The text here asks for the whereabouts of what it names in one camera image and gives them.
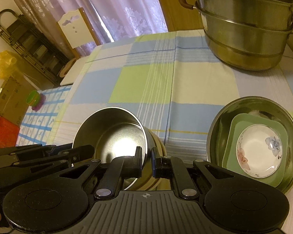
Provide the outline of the cream ribbed bowl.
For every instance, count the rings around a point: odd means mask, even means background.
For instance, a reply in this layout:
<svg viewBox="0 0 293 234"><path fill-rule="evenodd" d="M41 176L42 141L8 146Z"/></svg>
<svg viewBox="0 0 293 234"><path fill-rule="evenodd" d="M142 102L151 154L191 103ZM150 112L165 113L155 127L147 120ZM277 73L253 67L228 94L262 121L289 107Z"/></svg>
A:
<svg viewBox="0 0 293 234"><path fill-rule="evenodd" d="M148 132L151 134L158 152L155 153L155 150L151 150L150 158L142 169L142 176L135 181L131 187L132 191L154 191L161 183L159 174L162 164L160 158L166 156L167 151L160 138L151 130Z"/></svg>

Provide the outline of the small steel bowl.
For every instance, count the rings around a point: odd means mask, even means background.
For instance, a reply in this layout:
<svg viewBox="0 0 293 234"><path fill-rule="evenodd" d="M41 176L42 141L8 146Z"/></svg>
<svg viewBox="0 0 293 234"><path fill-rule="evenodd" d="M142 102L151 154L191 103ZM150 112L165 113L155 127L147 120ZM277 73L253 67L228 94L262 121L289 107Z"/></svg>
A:
<svg viewBox="0 0 293 234"><path fill-rule="evenodd" d="M94 112L79 127L73 147L91 145L94 157L102 163L114 158L134 156L138 146L142 148L142 176L124 181L123 189L148 190L155 179L151 174L151 148L156 146L150 131L130 111L120 107L106 107Z"/></svg>

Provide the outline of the green rectangular plate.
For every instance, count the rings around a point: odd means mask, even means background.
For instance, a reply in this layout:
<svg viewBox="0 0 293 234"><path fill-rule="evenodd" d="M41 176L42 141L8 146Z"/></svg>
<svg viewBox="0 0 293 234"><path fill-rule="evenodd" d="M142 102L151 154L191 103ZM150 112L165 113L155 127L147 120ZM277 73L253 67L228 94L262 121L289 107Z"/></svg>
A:
<svg viewBox="0 0 293 234"><path fill-rule="evenodd" d="M277 187L285 173L287 140L281 123L240 113L232 119L222 167Z"/></svg>

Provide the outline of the small floral white dish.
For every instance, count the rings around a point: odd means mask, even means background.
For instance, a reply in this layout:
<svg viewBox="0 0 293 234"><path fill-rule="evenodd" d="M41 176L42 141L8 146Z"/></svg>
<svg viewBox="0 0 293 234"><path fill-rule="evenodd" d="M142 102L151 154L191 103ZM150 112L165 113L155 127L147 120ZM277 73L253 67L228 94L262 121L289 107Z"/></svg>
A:
<svg viewBox="0 0 293 234"><path fill-rule="evenodd" d="M281 165L282 141L270 127L263 124L250 125L237 140L236 156L247 175L258 179L267 178Z"/></svg>

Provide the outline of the orange plastic bag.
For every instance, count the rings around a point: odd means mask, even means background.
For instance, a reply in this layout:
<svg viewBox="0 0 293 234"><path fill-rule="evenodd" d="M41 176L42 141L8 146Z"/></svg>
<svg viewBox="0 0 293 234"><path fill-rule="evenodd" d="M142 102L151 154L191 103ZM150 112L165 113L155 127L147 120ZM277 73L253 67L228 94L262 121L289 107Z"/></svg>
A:
<svg viewBox="0 0 293 234"><path fill-rule="evenodd" d="M0 116L0 148L14 147L17 142L19 127Z"/></svg>

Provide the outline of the blue white patterned cloth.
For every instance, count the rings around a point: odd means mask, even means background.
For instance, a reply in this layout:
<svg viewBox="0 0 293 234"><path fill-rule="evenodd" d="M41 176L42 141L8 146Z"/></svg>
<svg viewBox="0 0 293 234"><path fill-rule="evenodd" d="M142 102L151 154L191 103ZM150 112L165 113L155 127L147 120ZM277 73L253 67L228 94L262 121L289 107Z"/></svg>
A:
<svg viewBox="0 0 293 234"><path fill-rule="evenodd" d="M17 137L17 146L46 145L55 119L71 87L61 86L40 92L45 96L45 102L38 111L32 110L31 107L26 111Z"/></svg>

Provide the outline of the brown cardboard box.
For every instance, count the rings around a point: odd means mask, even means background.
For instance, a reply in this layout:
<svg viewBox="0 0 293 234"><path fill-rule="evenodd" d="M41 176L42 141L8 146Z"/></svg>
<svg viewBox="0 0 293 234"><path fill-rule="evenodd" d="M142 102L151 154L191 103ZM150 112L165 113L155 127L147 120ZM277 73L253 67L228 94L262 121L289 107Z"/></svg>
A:
<svg viewBox="0 0 293 234"><path fill-rule="evenodd" d="M36 89L27 80L6 79L0 88L0 116L20 126L28 110L26 99L33 90Z"/></svg>

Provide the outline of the green purple stacked cups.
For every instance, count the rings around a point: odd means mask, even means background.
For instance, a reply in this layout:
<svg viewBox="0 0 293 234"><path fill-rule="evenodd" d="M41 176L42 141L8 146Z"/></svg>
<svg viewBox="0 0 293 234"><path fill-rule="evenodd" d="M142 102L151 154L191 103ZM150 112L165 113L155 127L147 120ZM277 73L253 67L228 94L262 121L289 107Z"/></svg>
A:
<svg viewBox="0 0 293 234"><path fill-rule="evenodd" d="M46 96L39 93L37 90L33 90L26 98L26 104L32 108L33 111L39 111L45 103Z"/></svg>

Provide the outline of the checkered tablecloth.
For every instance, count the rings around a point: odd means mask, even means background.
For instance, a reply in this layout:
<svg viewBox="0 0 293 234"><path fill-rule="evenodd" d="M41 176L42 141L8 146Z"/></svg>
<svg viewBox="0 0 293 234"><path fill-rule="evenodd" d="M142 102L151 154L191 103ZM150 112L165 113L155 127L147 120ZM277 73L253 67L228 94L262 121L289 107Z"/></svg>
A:
<svg viewBox="0 0 293 234"><path fill-rule="evenodd" d="M48 144L73 141L95 111L122 107L186 163L206 157L207 134L217 113L241 97L261 96L293 117L293 52L264 72L222 63L203 30L151 34L96 47L55 119Z"/></svg>

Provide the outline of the large steel basin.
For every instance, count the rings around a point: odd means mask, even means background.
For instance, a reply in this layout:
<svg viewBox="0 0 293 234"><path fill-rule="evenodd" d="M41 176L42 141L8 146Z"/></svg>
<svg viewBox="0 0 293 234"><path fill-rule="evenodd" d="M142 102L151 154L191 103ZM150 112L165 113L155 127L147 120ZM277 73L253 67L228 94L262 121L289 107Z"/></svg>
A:
<svg viewBox="0 0 293 234"><path fill-rule="evenodd" d="M293 117L264 97L234 100L212 122L207 160L288 193L293 188Z"/></svg>

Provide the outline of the yellow plastic bag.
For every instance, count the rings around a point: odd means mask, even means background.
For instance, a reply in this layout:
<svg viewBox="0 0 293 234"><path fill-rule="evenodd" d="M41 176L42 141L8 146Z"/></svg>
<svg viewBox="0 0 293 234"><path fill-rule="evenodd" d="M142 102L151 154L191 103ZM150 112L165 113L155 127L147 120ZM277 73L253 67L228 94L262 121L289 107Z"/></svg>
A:
<svg viewBox="0 0 293 234"><path fill-rule="evenodd" d="M8 50L0 52L0 79L4 80L16 70L17 58Z"/></svg>

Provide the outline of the black folded metal rack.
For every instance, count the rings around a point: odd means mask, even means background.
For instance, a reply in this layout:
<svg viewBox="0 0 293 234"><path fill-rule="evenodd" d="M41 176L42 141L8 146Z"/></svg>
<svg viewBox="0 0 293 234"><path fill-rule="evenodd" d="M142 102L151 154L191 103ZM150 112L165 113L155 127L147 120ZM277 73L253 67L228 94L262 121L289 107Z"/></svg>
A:
<svg viewBox="0 0 293 234"><path fill-rule="evenodd" d="M1 24L1 17L6 13L16 19L8 27ZM60 71L69 58L24 15L11 9L0 11L0 37L53 85L60 85Z"/></svg>

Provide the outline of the white wooden chair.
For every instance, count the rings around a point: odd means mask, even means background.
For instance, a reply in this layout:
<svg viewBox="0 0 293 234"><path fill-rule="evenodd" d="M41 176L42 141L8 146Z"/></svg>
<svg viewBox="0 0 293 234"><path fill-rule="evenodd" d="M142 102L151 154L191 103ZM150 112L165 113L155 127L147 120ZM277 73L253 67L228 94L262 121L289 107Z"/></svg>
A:
<svg viewBox="0 0 293 234"><path fill-rule="evenodd" d="M92 27L92 24L89 21L83 7L64 14L57 22L57 25L59 26L62 35L74 54L74 58L70 60L60 71L60 77L64 78L73 65L78 60L82 59L82 56L78 53L77 48L91 42L94 42L96 45L101 45L102 42L95 33L95 30Z"/></svg>

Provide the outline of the purple lace curtain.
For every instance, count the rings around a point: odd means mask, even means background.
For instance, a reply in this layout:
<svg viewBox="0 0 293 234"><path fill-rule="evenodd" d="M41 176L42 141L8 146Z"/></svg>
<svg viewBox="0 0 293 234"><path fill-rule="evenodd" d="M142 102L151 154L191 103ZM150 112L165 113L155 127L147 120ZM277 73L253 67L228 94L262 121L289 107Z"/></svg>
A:
<svg viewBox="0 0 293 234"><path fill-rule="evenodd" d="M21 12L67 57L73 53L58 21L83 8L102 44L167 32L159 0L14 0Z"/></svg>

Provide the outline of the stacked steel steamer pot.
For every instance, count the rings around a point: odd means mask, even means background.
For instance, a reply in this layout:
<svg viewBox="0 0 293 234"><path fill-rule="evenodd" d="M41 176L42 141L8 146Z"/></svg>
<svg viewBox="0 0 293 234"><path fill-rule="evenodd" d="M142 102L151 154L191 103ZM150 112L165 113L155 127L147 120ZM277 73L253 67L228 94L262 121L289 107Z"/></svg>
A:
<svg viewBox="0 0 293 234"><path fill-rule="evenodd" d="M198 10L205 39L224 63L248 71L269 70L282 59L293 34L293 0L179 0Z"/></svg>

